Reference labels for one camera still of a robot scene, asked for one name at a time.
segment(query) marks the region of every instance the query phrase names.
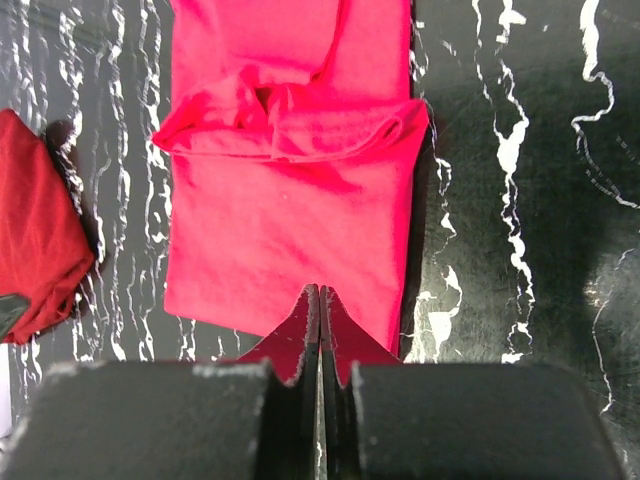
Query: folded shirt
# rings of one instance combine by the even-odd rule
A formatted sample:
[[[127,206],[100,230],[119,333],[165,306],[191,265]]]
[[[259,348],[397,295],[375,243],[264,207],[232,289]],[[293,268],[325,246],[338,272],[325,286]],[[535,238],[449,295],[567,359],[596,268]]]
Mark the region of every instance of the folded shirt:
[[[266,335],[304,285],[398,348],[413,167],[408,1],[173,0],[165,309]]]
[[[69,316],[93,254],[46,146],[0,111],[0,335],[24,344]]]

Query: marble countertop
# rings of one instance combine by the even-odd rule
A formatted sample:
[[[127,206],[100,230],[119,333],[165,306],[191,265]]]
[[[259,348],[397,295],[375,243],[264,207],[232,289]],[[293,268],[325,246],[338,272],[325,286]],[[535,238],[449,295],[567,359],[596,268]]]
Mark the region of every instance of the marble countertop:
[[[167,0],[0,0],[0,106],[34,131],[73,126],[67,180],[102,262],[83,308],[11,349],[16,415],[56,361],[256,341],[162,309],[172,183],[148,138],[169,110],[171,24]],[[403,354],[570,369],[640,473],[640,4],[416,0],[413,29],[434,122]]]

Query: red fabric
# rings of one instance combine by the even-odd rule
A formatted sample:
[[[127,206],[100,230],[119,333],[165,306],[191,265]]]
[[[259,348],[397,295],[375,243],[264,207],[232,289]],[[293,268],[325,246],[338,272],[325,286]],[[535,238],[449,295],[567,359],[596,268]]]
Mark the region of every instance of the red fabric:
[[[395,352],[427,127],[409,1],[172,3],[166,310],[266,335],[326,284]]]
[[[44,142],[11,110],[0,111],[0,224],[0,296],[31,302],[4,342],[24,344],[69,316],[93,254]]]

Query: white marble vein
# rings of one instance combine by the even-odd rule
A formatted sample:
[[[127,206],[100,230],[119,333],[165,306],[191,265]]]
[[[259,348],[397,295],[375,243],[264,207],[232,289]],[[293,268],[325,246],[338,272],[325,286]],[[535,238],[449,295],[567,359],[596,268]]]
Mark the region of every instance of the white marble vein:
[[[620,135],[616,137],[616,142],[618,142],[618,145],[620,145],[620,148],[622,148],[622,150],[624,151],[625,155],[627,156],[627,160],[640,166],[640,160],[638,160],[637,155],[633,152],[633,150],[631,150],[629,144],[625,142]]]
[[[196,359],[196,321],[191,320],[189,322],[185,322],[180,317],[178,317],[178,320],[180,320],[178,326],[180,327],[180,337],[182,342],[180,345],[178,360],[193,362]]]
[[[613,13],[606,8],[602,9],[602,16],[608,20],[611,20],[613,23],[620,23],[634,30],[640,30],[640,22],[629,20],[628,18],[623,17],[622,15],[618,15],[617,13]]]
[[[171,192],[168,187],[169,167],[167,159],[160,150],[151,143],[151,134],[160,128],[158,108],[160,106],[160,48],[162,45],[161,22],[157,9],[151,0],[140,0],[140,18],[142,21],[140,37],[138,41],[138,51],[144,65],[144,77],[139,96],[142,103],[141,124],[143,135],[145,136],[146,170],[148,193],[145,202],[144,231],[146,238],[145,245],[145,267],[140,274],[140,306],[137,318],[142,322],[145,329],[144,341],[146,349],[155,356],[153,346],[153,336],[149,330],[149,314],[157,306],[157,297],[160,290],[158,283],[161,282],[163,267],[167,259],[168,236],[164,228],[170,221],[171,209],[166,202],[171,202]],[[153,50],[147,53],[146,41],[153,40]],[[163,185],[162,191],[157,191],[156,184]],[[165,208],[158,208],[157,198],[163,194]],[[150,295],[144,295],[143,287],[150,289]]]
[[[110,293],[112,307],[111,312],[113,312],[113,317],[110,317],[110,320],[112,320],[111,348],[118,360],[126,360],[126,353],[121,346],[122,332],[125,327],[125,318],[122,313],[122,306],[120,302],[119,268],[121,255],[124,253],[125,241],[127,239],[127,211],[131,195],[131,176],[125,168],[125,161],[129,153],[129,132],[124,116],[125,100],[122,94],[122,79],[120,77],[120,67],[118,65],[118,60],[124,47],[125,17],[122,6],[119,3],[115,2],[113,4],[111,15],[117,24],[117,39],[115,43],[111,45],[111,52],[109,53],[108,61],[111,65],[112,74],[111,80],[109,81],[109,93],[111,96],[113,115],[118,125],[118,147],[117,152],[115,153],[115,158],[118,163],[118,187],[116,198],[120,205],[117,218],[114,219],[113,223],[115,249],[113,253],[113,280]]]
[[[41,109],[38,105],[38,99],[36,96],[35,81],[33,78],[33,66],[31,61],[31,29],[29,22],[29,8],[31,7],[31,0],[20,0],[20,10],[18,17],[21,25],[22,41],[20,42],[21,52],[19,57],[23,59],[18,65],[18,74],[20,81],[20,88],[26,93],[26,123],[31,128],[39,130],[44,126],[44,118],[41,113]]]
[[[11,73],[11,70],[15,70],[16,78],[15,83],[13,85],[13,95],[10,99],[9,106],[15,110],[16,112],[21,111],[22,106],[22,95],[20,94],[20,87],[22,85],[22,72],[21,72],[21,61],[20,61],[20,43],[16,40],[20,38],[20,33],[18,30],[18,9],[15,2],[11,2],[9,4],[9,32],[11,35],[11,60],[7,65],[7,72]]]
[[[105,4],[104,17],[107,16],[107,4]],[[92,82],[99,84],[101,75],[104,73],[101,71],[103,62],[107,58],[109,51],[109,42],[101,42],[95,52],[95,64],[92,75]],[[97,106],[97,118],[96,124],[102,125],[104,122],[105,98],[102,92],[98,95]],[[96,355],[102,355],[105,346],[106,331],[109,324],[109,307],[107,306],[106,294],[105,294],[105,279],[102,275],[102,269],[106,266],[107,260],[107,239],[105,236],[105,220],[103,218],[102,209],[104,206],[100,201],[101,185],[107,172],[111,169],[113,164],[111,155],[107,150],[105,139],[96,132],[93,136],[94,141],[91,148],[91,158],[93,159],[93,166],[91,170],[91,177],[89,180],[90,190],[92,192],[91,198],[91,215],[95,221],[95,228],[97,233],[97,258],[94,263],[94,268],[89,272],[87,276],[87,282],[89,284],[88,305],[91,311],[91,321],[93,326],[93,334],[88,338],[88,344],[90,345],[90,353],[87,360],[92,360]]]
[[[71,118],[72,131],[60,149],[61,160],[64,161],[65,175],[73,204],[78,214],[82,214],[82,193],[84,183],[78,175],[72,161],[72,152],[76,148],[78,138],[83,130],[83,112],[80,108],[80,88],[84,83],[84,66],[78,58],[78,48],[74,38],[75,29],[82,24],[81,12],[76,7],[71,7],[66,12],[60,12],[58,35],[61,49],[61,57],[58,61],[58,71],[72,95],[68,116]],[[86,353],[81,353],[80,343],[85,342],[85,332],[80,322],[72,321],[73,354],[76,360],[80,360]]]
[[[429,68],[429,57],[425,52],[424,42],[422,40],[421,29],[424,28],[423,22],[414,22],[413,24],[413,32],[414,38],[417,41],[417,47],[420,48],[420,51],[423,52],[423,57],[425,64],[424,66],[417,65],[417,68],[414,68],[414,72],[417,71],[419,73],[420,78],[427,74]],[[453,45],[446,41],[441,42],[442,45],[447,48],[451,56],[456,56],[457,52]],[[415,61],[416,55],[412,51],[412,60]],[[430,116],[433,118],[433,109],[430,107]],[[435,153],[436,150],[436,142],[438,139],[438,132],[436,125],[432,122],[431,124],[431,148]],[[451,336],[452,330],[452,320],[458,315],[460,312],[460,306],[462,304],[462,288],[460,287],[460,283],[458,281],[458,276],[455,272],[455,269],[451,265],[440,265],[439,257],[445,251],[449,242],[457,236],[457,231],[453,226],[451,220],[451,212],[449,211],[449,201],[447,198],[447,192],[451,187],[452,175],[453,175],[453,167],[451,164],[445,160],[444,158],[439,157],[438,155],[434,155],[436,165],[437,165],[437,175],[438,175],[438,198],[440,201],[440,209],[442,213],[442,219],[440,221],[440,226],[445,230],[445,240],[443,245],[431,256],[430,262],[431,266],[436,269],[436,271],[440,272],[440,278],[444,282],[445,291],[449,291],[450,289],[454,290],[457,293],[457,300],[451,308],[447,310],[435,310],[429,305],[429,302],[439,300],[437,295],[434,295],[428,288],[429,286],[422,286],[421,292],[416,298],[416,306],[415,311],[413,313],[414,319],[414,333],[413,333],[413,342],[411,345],[411,350],[409,351],[405,361],[406,362],[438,362],[440,360],[440,353],[442,349],[442,345],[446,342]],[[435,344],[435,348],[432,355],[429,355],[428,345],[428,336],[432,337],[433,342]]]
[[[41,14],[39,3],[36,3],[35,11],[38,12],[38,14]],[[44,123],[46,122],[49,112],[49,91],[47,88],[48,82],[45,62],[46,59],[49,58],[50,52],[49,42],[47,42],[46,37],[40,34],[36,34],[35,36],[38,42],[38,44],[35,45],[35,49],[41,52],[41,58],[38,65],[35,65],[33,61],[30,61],[29,63],[33,65],[34,70],[38,71],[39,75],[39,79],[37,82],[34,79],[35,86],[37,88],[37,94],[34,101],[38,105],[38,112],[36,113],[36,117],[38,118],[38,122],[41,123],[36,123],[35,125],[32,125],[32,127],[36,130],[40,130],[42,127],[44,127]]]
[[[620,256],[620,258],[618,259],[618,262],[616,263],[616,266],[613,269],[611,288],[609,289],[606,296],[604,297],[604,300],[600,303],[600,308],[598,308],[598,311],[593,319],[593,323],[591,324],[591,337],[593,338],[593,343],[596,347],[596,353],[598,355],[598,366],[600,367],[600,372],[602,373],[602,380],[604,381],[604,384],[607,388],[607,404],[600,411],[601,414],[606,413],[613,406],[614,398],[613,398],[613,389],[611,388],[611,382],[609,381],[609,375],[607,374],[607,371],[606,371],[605,360],[602,354],[602,348],[600,347],[600,341],[598,340],[598,333],[597,333],[598,322],[604,310],[609,306],[611,296],[613,295],[613,291],[616,288],[616,283],[615,283],[616,274],[620,271],[620,268],[622,267],[622,264],[626,260],[627,255],[629,255],[633,251],[635,251],[635,248],[630,248],[628,250],[625,250]]]
[[[503,32],[497,38],[497,43],[500,47],[496,49],[496,55],[501,49],[508,45],[509,37],[511,35],[511,25],[518,24],[524,25],[526,18],[513,9],[512,0],[503,0],[504,10],[499,17],[499,23],[503,27]],[[479,0],[472,0],[472,7],[477,16],[476,23],[476,37],[477,37],[477,49],[474,54],[476,62],[476,72],[478,80],[482,84],[482,92],[484,97],[489,103],[494,105],[494,100],[489,94],[487,83],[482,74],[482,67],[477,58],[478,51],[482,48],[482,40],[480,33],[482,29],[482,12],[480,10]],[[503,208],[501,211],[502,221],[509,228],[508,242],[513,247],[513,253],[510,256],[511,265],[517,272],[516,277],[516,307],[518,315],[516,320],[511,326],[509,334],[507,335],[507,342],[509,345],[509,351],[502,355],[503,363],[515,363],[523,355],[530,353],[529,351],[517,351],[514,345],[514,337],[518,334],[524,335],[527,338],[529,349],[533,343],[533,338],[529,332],[529,321],[533,307],[535,304],[535,295],[533,289],[533,275],[527,262],[524,260],[526,246],[522,239],[522,225],[517,214],[517,200],[518,200],[518,186],[514,180],[514,174],[518,168],[518,159],[520,156],[520,147],[524,142],[527,128],[529,127],[530,120],[527,117],[525,110],[520,101],[515,97],[515,79],[511,69],[505,64],[505,62],[498,57],[499,64],[502,69],[502,76],[498,83],[504,87],[505,98],[511,103],[517,110],[520,119],[511,127],[511,133],[505,136],[497,128],[497,112],[494,108],[493,115],[493,133],[498,140],[497,159],[500,164],[500,168],[504,172],[504,187],[505,192],[502,194]]]
[[[640,209],[640,205],[634,201],[625,198],[616,184],[609,178],[596,160],[591,156],[589,151],[589,143],[587,135],[582,129],[583,123],[595,123],[600,121],[602,117],[608,115],[615,105],[615,95],[613,82],[607,75],[599,70],[594,73],[598,67],[598,43],[600,40],[600,32],[596,25],[596,12],[598,10],[599,0],[585,0],[580,12],[580,30],[582,31],[582,48],[585,54],[584,67],[582,69],[582,79],[588,83],[599,81],[607,91],[606,106],[598,110],[595,114],[578,115],[571,120],[571,126],[577,134],[576,151],[583,156],[588,163],[587,175],[591,183],[605,195],[610,196],[620,205],[633,209]]]

